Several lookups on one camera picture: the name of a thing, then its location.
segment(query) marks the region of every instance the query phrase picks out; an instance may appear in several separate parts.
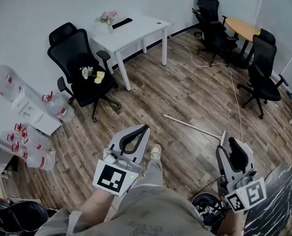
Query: wooden floor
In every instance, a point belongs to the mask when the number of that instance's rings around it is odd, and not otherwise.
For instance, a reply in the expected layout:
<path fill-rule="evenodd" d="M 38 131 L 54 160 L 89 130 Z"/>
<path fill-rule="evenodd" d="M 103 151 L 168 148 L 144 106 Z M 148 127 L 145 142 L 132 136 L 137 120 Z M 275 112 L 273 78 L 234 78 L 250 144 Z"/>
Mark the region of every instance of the wooden floor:
<path fill-rule="evenodd" d="M 210 54 L 196 54 L 198 39 L 195 30 L 173 39 L 188 46 L 198 65 L 207 65 Z M 109 96 L 120 102 L 118 110 L 103 100 L 97 109 L 98 123 L 93 123 L 91 107 L 80 108 L 74 101 L 76 118 L 64 124 L 52 135 L 56 150 L 56 166 L 52 172 L 28 169 L 20 162 L 19 172 L 4 180 L 9 195 L 40 198 L 46 207 L 77 208 L 94 191 L 93 176 L 113 135 L 129 126 L 147 124 L 151 135 L 147 150 L 153 143 L 162 146 L 165 185 L 185 198 L 190 198 L 219 177 L 215 150 L 219 141 L 198 131 L 173 122 L 162 113 L 221 135 L 224 130 L 240 139 L 240 120 L 232 89 L 229 69 L 224 65 L 198 68 L 182 46 L 168 40 L 167 65 L 161 65 L 161 45 L 148 54 L 140 54 L 125 64 L 131 91 L 125 89 L 120 72 L 115 78 L 120 84 Z M 250 95 L 237 89 L 245 84 L 244 70 L 231 68 L 239 104 Z M 291 101 L 283 90 L 282 100 L 263 104 L 264 119 L 259 119 L 255 101 L 241 109 L 242 141 L 254 151 L 256 167 L 266 176 L 280 163 L 292 164 Z M 145 160 L 150 159 L 146 153 Z M 216 184 L 206 188 L 215 191 Z"/>

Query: broom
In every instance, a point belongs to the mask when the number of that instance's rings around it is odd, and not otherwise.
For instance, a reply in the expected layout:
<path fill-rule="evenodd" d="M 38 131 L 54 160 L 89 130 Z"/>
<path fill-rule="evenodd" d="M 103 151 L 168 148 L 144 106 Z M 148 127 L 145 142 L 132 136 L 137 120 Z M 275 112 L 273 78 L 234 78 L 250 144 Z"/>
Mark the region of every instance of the broom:
<path fill-rule="evenodd" d="M 196 130 L 200 131 L 201 133 L 204 133 L 204 134 L 206 134 L 206 135 L 209 135 L 209 136 L 212 136 L 212 137 L 217 138 L 217 139 L 220 141 L 220 146 L 222 146 L 223 148 L 227 148 L 227 147 L 229 147 L 229 132 L 227 132 L 227 131 L 224 131 L 223 134 L 222 134 L 221 136 L 217 136 L 217 135 L 214 135 L 214 134 L 212 134 L 212 133 L 209 133 L 209 132 L 207 132 L 207 131 L 205 131 L 205 130 L 199 129 L 199 128 L 193 126 L 193 125 L 190 125 L 190 124 L 188 124 L 188 123 L 186 123 L 186 122 L 183 122 L 183 121 L 181 121 L 181 120 L 175 119 L 175 118 L 173 118 L 173 117 L 171 117 L 171 116 L 167 116 L 167 115 L 165 115 L 165 114 L 162 114 L 162 115 L 163 115 L 164 117 L 166 117 L 166 118 L 169 118 L 169 119 L 173 120 L 173 121 L 176 121 L 176 122 L 179 122 L 179 123 L 181 123 L 181 124 L 183 124 L 183 125 L 186 125 L 187 127 L 190 127 L 190 128 L 196 129 Z"/>

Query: gray pants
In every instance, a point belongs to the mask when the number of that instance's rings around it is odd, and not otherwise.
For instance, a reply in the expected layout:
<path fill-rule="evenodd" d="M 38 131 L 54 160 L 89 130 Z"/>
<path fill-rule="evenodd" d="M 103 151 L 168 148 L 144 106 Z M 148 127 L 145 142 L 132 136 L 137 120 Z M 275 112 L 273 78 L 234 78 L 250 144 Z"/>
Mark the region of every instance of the gray pants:
<path fill-rule="evenodd" d="M 140 179 L 133 188 L 141 185 L 163 186 L 162 164 L 160 160 L 150 160 L 144 178 Z"/>

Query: flower vase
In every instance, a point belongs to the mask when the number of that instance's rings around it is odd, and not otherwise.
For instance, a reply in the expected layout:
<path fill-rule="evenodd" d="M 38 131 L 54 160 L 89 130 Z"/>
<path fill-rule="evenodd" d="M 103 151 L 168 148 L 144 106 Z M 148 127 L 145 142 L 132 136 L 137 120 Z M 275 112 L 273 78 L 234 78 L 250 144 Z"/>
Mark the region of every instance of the flower vase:
<path fill-rule="evenodd" d="M 108 28 L 108 32 L 109 32 L 110 34 L 112 34 L 112 33 L 113 33 L 113 27 L 112 27 L 112 26 L 108 26 L 107 28 Z"/>

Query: yellow sticky note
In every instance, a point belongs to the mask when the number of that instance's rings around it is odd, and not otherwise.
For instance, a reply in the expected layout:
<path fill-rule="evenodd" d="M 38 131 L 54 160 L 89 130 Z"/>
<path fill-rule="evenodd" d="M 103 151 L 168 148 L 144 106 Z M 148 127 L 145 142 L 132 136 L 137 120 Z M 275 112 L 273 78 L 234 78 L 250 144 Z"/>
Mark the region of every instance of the yellow sticky note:
<path fill-rule="evenodd" d="M 104 72 L 97 72 L 97 77 L 100 78 L 101 80 L 104 78 L 105 73 Z"/>
<path fill-rule="evenodd" d="M 100 84 L 100 83 L 101 83 L 101 81 L 102 81 L 102 79 L 101 79 L 101 78 L 96 78 L 96 79 L 95 79 L 95 83 L 96 83 L 96 84 Z"/>

